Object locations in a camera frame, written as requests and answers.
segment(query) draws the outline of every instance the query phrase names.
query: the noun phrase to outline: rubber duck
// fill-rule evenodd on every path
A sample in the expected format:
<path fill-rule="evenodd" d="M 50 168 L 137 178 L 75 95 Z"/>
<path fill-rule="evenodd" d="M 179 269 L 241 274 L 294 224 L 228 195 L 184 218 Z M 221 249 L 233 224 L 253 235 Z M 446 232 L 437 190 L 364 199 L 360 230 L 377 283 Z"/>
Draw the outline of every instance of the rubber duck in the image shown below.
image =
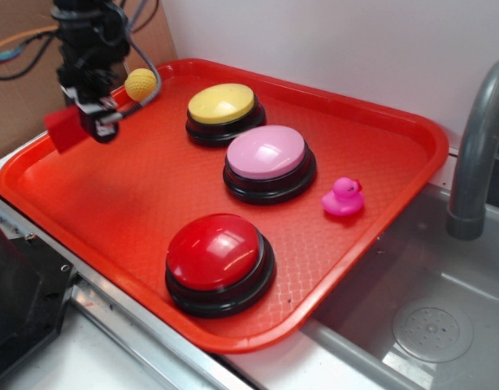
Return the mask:
<path fill-rule="evenodd" d="M 322 197 L 322 206 L 329 214 L 351 215 L 362 209 L 364 201 L 360 183 L 341 177 L 332 185 L 332 191 Z"/>

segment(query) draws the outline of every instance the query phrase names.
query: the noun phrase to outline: plastic tray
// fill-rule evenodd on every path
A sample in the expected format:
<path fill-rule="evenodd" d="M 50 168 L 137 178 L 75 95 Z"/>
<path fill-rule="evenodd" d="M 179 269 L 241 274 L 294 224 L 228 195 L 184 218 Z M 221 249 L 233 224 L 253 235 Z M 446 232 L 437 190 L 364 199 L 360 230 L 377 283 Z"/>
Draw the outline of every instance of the plastic tray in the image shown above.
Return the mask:
<path fill-rule="evenodd" d="M 199 59 L 159 68 L 163 90 L 120 125 L 109 145 L 88 138 L 59 154 L 49 136 L 0 172 L 0 193 L 110 281 L 199 347 L 242 353 L 298 329 L 377 236 L 428 182 L 448 155 L 444 133 L 417 115 Z M 189 141 L 189 99 L 211 85 L 237 82 L 257 94 L 268 124 L 296 128 L 318 162 L 315 183 L 277 206 L 232 198 L 222 170 L 225 148 Z M 128 98 L 116 94 L 119 104 Z M 359 179 L 364 209 L 325 214 L 320 198 L 339 176 Z M 228 212 L 271 242 L 277 276 L 243 313 L 199 319 L 169 297 L 170 239 L 203 215 Z"/>

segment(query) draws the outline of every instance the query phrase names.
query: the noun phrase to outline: cardboard box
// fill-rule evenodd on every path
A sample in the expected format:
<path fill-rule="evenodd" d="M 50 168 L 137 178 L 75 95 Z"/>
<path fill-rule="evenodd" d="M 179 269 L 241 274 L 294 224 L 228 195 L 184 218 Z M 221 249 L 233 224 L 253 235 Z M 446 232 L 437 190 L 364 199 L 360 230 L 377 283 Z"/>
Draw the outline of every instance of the cardboard box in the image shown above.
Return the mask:
<path fill-rule="evenodd" d="M 150 0 L 147 3 L 139 23 L 143 23 L 150 15 L 156 1 L 158 0 Z M 133 13 L 138 3 L 126 3 L 127 16 Z M 23 31 L 56 25 L 50 15 L 53 6 L 52 0 L 0 0 L 0 41 Z M 134 39 L 156 65 L 176 58 L 161 6 L 153 20 L 136 33 Z M 3 46 L 0 52 L 15 47 L 20 41 Z M 1 65 L 0 75 L 14 74 L 27 67 L 43 41 L 32 42 L 19 58 Z M 56 76 L 56 68 L 62 63 L 59 46 L 59 41 L 52 41 L 27 75 L 13 81 L 0 81 L 0 158 L 43 132 L 44 115 L 65 106 Z M 147 66 L 138 54 L 131 53 L 126 58 L 124 67 L 120 65 L 116 70 L 124 78 L 127 72 L 125 69 L 137 67 Z"/>

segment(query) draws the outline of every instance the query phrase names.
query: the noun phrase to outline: pink button cap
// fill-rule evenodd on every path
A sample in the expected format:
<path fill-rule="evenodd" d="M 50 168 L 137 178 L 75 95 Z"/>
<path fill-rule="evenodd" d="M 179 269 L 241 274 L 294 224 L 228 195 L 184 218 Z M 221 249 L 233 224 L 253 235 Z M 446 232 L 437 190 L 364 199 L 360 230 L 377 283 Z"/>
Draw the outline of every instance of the pink button cap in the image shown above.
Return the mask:
<path fill-rule="evenodd" d="M 266 180 L 298 167 L 305 155 L 304 138 L 292 128 L 267 125 L 243 132 L 228 147 L 232 170 L 246 179 Z"/>

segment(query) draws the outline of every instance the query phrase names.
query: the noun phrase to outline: stainless steel sink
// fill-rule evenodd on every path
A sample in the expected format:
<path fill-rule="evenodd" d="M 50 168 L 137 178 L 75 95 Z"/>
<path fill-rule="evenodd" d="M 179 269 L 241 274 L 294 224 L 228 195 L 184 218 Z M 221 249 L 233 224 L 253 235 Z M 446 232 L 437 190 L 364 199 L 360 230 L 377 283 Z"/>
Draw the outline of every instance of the stainless steel sink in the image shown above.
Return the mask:
<path fill-rule="evenodd" d="M 448 199 L 429 184 L 312 319 L 325 344 L 343 336 L 422 388 L 499 388 L 499 209 L 461 241 L 445 230 Z"/>

